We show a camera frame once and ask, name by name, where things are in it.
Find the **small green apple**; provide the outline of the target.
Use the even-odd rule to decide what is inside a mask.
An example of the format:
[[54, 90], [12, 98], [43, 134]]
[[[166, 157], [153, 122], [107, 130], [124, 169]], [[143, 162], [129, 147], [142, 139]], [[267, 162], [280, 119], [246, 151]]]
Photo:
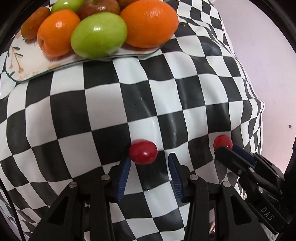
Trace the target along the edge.
[[84, 2], [85, 0], [58, 0], [52, 6], [51, 13], [55, 13], [64, 9], [77, 12]]

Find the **floral white plate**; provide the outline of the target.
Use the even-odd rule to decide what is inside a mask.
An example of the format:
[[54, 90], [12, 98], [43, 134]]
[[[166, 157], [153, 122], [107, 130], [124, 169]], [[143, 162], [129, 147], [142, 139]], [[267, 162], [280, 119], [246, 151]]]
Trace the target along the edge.
[[[139, 57], [146, 59], [157, 56], [161, 53], [161, 47], [149, 49], [135, 48], [128, 44], [123, 44], [121, 48], [109, 56], [97, 58], [97, 61], [109, 61], [113, 58]], [[36, 39], [25, 40], [18, 32], [12, 38], [11, 45], [7, 51], [4, 62], [4, 71], [16, 83], [30, 81], [46, 73], [75, 66], [92, 59], [79, 57], [74, 51], [56, 58], [47, 57], [39, 48]]]

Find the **red cherry tomato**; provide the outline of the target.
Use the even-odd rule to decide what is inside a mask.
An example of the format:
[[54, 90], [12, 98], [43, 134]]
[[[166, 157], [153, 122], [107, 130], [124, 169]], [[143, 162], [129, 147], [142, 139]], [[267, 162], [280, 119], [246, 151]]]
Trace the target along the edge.
[[155, 161], [158, 149], [155, 143], [148, 140], [137, 140], [129, 149], [130, 159], [138, 165], [149, 165]]
[[220, 147], [226, 147], [231, 150], [233, 148], [233, 142], [231, 138], [227, 135], [217, 136], [214, 140], [213, 148], [214, 150], [217, 150]]

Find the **dark red apple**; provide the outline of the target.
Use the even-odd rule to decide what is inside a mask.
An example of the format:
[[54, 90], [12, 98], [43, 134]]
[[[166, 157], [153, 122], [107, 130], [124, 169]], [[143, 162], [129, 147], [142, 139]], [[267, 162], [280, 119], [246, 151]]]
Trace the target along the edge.
[[80, 20], [101, 12], [110, 12], [119, 15], [120, 6], [116, 0], [84, 1], [76, 14]]

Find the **big orange on plate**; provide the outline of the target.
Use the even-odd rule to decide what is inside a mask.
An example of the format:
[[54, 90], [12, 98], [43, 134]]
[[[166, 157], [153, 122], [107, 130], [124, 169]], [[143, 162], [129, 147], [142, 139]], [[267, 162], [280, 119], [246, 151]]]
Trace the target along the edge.
[[126, 43], [136, 48], [165, 44], [178, 28], [176, 11], [162, 1], [136, 1], [121, 11], [127, 25]]

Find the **large orange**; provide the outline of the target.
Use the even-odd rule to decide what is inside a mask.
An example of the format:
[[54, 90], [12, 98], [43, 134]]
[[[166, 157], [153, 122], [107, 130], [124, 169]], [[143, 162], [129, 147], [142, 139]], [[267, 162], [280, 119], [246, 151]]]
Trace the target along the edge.
[[71, 36], [79, 23], [79, 16], [69, 9], [56, 11], [49, 15], [37, 32], [40, 49], [50, 58], [69, 53], [72, 50]]

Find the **brown orange fruit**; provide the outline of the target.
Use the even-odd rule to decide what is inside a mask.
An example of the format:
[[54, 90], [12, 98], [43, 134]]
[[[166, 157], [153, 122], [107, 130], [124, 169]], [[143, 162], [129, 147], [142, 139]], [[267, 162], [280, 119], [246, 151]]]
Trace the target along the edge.
[[43, 21], [51, 14], [45, 6], [39, 7], [21, 26], [21, 35], [25, 39], [34, 39]]

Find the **black white checkered cloth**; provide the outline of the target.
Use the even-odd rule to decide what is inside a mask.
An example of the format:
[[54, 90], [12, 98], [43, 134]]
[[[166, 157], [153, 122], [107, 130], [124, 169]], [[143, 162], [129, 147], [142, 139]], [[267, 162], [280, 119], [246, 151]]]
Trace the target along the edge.
[[70, 182], [108, 173], [137, 139], [155, 143], [158, 157], [131, 165], [124, 198], [110, 206], [117, 240], [184, 238], [189, 206], [174, 196], [170, 153], [242, 194], [237, 176], [215, 160], [213, 140], [228, 135], [261, 152], [264, 103], [210, 1], [170, 5], [179, 27], [151, 56], [87, 62], [18, 85], [1, 73], [1, 180], [25, 238]]

